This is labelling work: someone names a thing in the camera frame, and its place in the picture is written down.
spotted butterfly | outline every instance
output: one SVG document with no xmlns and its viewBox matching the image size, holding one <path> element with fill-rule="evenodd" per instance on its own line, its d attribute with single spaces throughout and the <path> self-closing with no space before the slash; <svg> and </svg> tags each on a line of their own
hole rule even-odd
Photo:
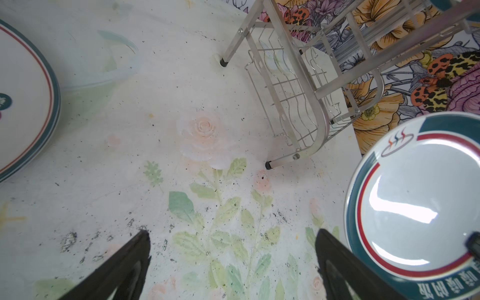
<svg viewBox="0 0 480 300">
<path fill-rule="evenodd" d="M 460 79 L 480 68 L 480 51 L 459 55 L 444 54 L 428 66 L 430 77 L 420 79 L 420 86 L 411 94 L 412 104 L 427 112 L 446 111 L 449 102 L 459 95 Z"/>
</svg>

rubber foot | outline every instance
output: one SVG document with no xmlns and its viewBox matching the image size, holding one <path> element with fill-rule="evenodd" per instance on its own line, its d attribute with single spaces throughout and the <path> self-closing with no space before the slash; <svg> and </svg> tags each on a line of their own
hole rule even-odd
<svg viewBox="0 0 480 300">
<path fill-rule="evenodd" d="M 223 59 L 221 59 L 220 64 L 222 65 L 222 67 L 226 67 L 228 62 L 224 62 Z"/>
</svg>

plate with green rim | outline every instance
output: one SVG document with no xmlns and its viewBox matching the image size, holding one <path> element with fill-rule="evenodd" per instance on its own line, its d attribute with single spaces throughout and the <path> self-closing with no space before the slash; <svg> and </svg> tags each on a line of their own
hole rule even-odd
<svg viewBox="0 0 480 300">
<path fill-rule="evenodd" d="M 60 113 L 57 78 L 40 51 L 0 20 L 0 182 L 31 161 Z"/>
<path fill-rule="evenodd" d="M 480 231 L 480 117 L 414 118 L 364 155 L 350 182 L 352 252 L 410 300 L 480 292 L 480 262 L 465 242 Z"/>
</svg>

dish rack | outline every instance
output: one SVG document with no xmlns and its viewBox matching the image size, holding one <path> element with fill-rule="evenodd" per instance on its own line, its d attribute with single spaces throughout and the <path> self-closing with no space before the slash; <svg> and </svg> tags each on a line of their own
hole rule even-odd
<svg viewBox="0 0 480 300">
<path fill-rule="evenodd" d="M 256 0 L 222 56 L 220 64 L 226 67 L 243 39 L 247 40 L 251 61 L 245 69 L 273 136 L 282 136 L 292 148 L 293 153 L 267 161 L 267 169 L 317 152 L 378 103 L 384 94 L 382 71 L 461 30 L 471 33 L 466 18 L 480 10 L 480 0 L 452 0 L 450 9 L 433 17 L 394 45 L 372 54 L 369 44 L 408 19 L 415 22 L 414 14 L 431 4 L 426 0 L 401 0 L 403 5 L 397 5 L 386 16 L 361 31 L 352 11 L 363 1 L 354 0 L 328 25 L 313 27 L 286 24 L 275 0 Z M 264 10 L 271 22 L 257 20 Z M 345 20 L 353 34 L 334 52 L 328 33 Z M 303 43 L 292 35 L 314 37 Z M 319 46 L 323 46 L 326 53 L 316 48 Z M 359 51 L 365 60 L 342 72 L 339 62 Z M 369 103 L 359 106 L 347 84 L 364 74 L 373 77 L 377 94 Z"/>
</svg>

plate logo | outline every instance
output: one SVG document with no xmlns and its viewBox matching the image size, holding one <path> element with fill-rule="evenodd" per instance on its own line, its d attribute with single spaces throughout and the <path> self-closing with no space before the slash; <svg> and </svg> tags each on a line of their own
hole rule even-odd
<svg viewBox="0 0 480 300">
<path fill-rule="evenodd" d="M 404 131 L 405 128 L 402 132 L 396 132 L 393 137 L 388 139 L 389 145 L 382 151 L 382 157 L 397 152 L 413 140 L 414 135 L 412 133 L 405 134 Z"/>
<path fill-rule="evenodd" d="M 0 110 L 5 110 L 12 105 L 12 98 L 6 94 L 0 93 Z"/>
</svg>

